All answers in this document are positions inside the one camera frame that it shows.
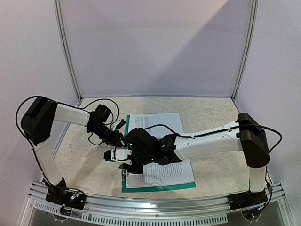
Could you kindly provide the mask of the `folder cover metal clip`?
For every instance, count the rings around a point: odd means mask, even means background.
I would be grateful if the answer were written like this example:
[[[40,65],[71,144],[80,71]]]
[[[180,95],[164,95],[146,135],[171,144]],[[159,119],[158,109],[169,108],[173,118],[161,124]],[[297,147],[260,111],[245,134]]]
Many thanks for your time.
[[[129,173],[126,170],[122,170],[121,175],[122,175],[122,179],[126,179]]]

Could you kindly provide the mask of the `green file folder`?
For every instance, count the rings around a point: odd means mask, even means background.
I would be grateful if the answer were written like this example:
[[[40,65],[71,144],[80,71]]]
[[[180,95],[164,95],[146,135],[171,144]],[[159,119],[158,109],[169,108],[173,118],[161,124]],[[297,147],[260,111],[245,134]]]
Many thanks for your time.
[[[151,113],[127,115],[125,134],[134,128],[147,128],[156,124],[164,124],[177,133],[183,132],[179,113]],[[165,166],[150,163],[143,166],[142,174],[126,173],[122,179],[123,193],[161,192],[195,187],[190,160]]]

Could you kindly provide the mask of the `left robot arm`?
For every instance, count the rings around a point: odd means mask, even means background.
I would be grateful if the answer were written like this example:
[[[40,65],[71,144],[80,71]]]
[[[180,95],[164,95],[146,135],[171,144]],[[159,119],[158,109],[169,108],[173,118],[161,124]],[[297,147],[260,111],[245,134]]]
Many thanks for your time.
[[[32,99],[33,103],[21,119],[21,128],[23,136],[33,148],[45,183],[50,186],[58,186],[64,182],[49,146],[55,121],[86,127],[87,133],[97,135],[107,145],[116,145],[122,137],[119,129],[125,125],[125,120],[114,119],[113,122],[107,123],[111,110],[104,105],[98,105],[94,111],[88,112],[47,97],[33,96]]]

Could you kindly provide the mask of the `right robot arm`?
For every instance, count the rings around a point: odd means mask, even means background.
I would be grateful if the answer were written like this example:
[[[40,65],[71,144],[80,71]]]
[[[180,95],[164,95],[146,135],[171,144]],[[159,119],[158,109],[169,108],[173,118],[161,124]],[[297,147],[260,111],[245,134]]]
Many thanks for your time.
[[[243,195],[247,205],[254,205],[265,187],[269,147],[263,126],[249,114],[226,125],[195,133],[171,131],[162,138],[149,133],[154,128],[134,128],[121,141],[126,149],[114,149],[111,158],[119,161],[130,173],[141,174],[149,163],[168,165],[202,154],[242,151],[249,168],[249,191]]]

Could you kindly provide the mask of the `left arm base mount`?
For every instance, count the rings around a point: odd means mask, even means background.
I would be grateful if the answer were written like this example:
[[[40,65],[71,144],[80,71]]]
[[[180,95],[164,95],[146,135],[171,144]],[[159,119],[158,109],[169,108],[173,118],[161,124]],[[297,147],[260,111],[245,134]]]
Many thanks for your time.
[[[50,185],[45,183],[48,193],[46,201],[58,204],[64,207],[83,210],[86,204],[87,196],[85,193],[76,188]]]

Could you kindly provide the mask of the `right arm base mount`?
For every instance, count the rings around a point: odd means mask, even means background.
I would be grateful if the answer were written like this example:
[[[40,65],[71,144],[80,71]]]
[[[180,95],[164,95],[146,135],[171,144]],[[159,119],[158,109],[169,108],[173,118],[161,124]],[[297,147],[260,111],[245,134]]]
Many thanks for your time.
[[[247,207],[258,207],[264,210],[270,203],[273,188],[268,188],[269,198],[266,191],[252,193],[251,191],[228,195],[228,203],[231,210],[243,209]]]

